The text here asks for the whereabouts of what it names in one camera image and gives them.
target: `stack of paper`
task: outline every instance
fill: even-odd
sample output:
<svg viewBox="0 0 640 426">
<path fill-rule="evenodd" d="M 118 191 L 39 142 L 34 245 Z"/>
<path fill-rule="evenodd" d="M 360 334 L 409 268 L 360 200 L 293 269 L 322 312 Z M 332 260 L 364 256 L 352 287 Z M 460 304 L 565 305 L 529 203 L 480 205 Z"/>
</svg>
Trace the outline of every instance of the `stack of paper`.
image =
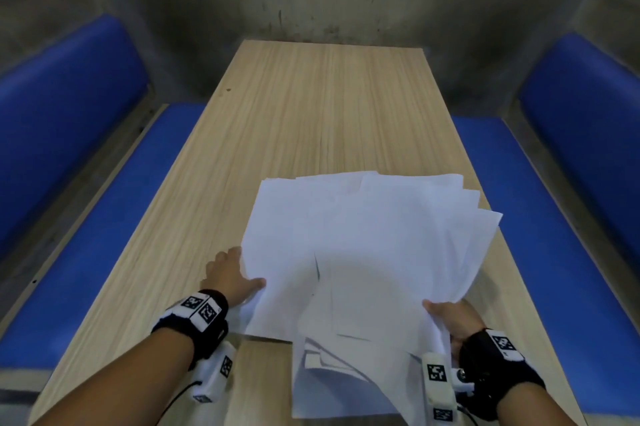
<svg viewBox="0 0 640 426">
<path fill-rule="evenodd" d="M 459 301 L 474 280 L 502 216 L 479 199 L 461 175 L 262 182 L 242 245 L 267 287 L 230 323 L 293 342 L 293 417 L 426 424 L 420 357 L 450 349 L 421 301 Z"/>
</svg>

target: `left hand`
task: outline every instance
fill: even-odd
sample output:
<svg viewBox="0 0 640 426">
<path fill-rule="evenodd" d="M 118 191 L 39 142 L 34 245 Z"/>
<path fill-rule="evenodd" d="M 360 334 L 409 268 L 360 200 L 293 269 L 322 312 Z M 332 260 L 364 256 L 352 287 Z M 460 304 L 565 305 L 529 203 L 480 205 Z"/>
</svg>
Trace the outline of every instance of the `left hand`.
<svg viewBox="0 0 640 426">
<path fill-rule="evenodd" d="M 229 308 L 238 306 L 267 285 L 264 277 L 247 279 L 240 272 L 241 247 L 218 252 L 216 260 L 207 263 L 207 277 L 200 281 L 201 290 L 215 290 L 223 295 Z"/>
</svg>

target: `forearm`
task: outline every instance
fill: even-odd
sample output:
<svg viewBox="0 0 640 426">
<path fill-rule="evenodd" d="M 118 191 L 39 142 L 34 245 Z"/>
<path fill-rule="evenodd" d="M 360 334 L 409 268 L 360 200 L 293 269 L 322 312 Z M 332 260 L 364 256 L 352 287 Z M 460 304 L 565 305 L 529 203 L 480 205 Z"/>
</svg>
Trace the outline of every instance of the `forearm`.
<svg viewBox="0 0 640 426">
<path fill-rule="evenodd" d="M 507 392 L 497 412 L 500 426 L 575 426 L 546 390 L 528 382 Z"/>
<path fill-rule="evenodd" d="M 160 329 L 78 386 L 34 426 L 154 425 L 192 358 L 189 337 Z"/>
</svg>

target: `blue seat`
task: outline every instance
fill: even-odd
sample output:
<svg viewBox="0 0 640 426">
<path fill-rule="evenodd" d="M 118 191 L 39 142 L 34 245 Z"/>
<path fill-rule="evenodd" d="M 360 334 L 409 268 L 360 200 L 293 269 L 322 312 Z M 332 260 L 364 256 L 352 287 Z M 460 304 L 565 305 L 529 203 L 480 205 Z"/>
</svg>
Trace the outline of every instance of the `blue seat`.
<svg viewBox="0 0 640 426">
<path fill-rule="evenodd" d="M 534 69 L 520 100 L 640 276 L 640 78 L 572 33 Z"/>
<path fill-rule="evenodd" d="M 203 104 L 156 120 L 0 340 L 0 368 L 53 369 L 170 170 Z"/>
<path fill-rule="evenodd" d="M 147 89 L 108 15 L 0 79 L 0 256 Z"/>
<path fill-rule="evenodd" d="M 506 125 L 454 118 L 583 413 L 640 416 L 640 336 Z"/>
</svg>

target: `hand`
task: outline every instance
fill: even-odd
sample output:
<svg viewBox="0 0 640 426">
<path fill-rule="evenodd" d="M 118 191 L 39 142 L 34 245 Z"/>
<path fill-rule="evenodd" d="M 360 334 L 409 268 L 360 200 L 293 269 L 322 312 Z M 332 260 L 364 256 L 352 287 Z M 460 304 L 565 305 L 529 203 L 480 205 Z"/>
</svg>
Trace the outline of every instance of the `hand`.
<svg viewBox="0 0 640 426">
<path fill-rule="evenodd" d="M 216 260 L 207 263 L 207 277 L 200 281 L 201 290 L 215 290 L 225 295 L 229 308 L 238 306 L 267 285 L 264 277 L 246 279 L 242 276 L 241 252 L 240 247 L 232 247 L 227 252 L 218 252 Z"/>
<path fill-rule="evenodd" d="M 451 334 L 451 355 L 456 360 L 460 355 L 462 342 L 486 328 L 476 309 L 466 300 L 457 303 L 432 303 L 423 300 L 422 306 L 432 317 L 440 318 Z"/>
</svg>

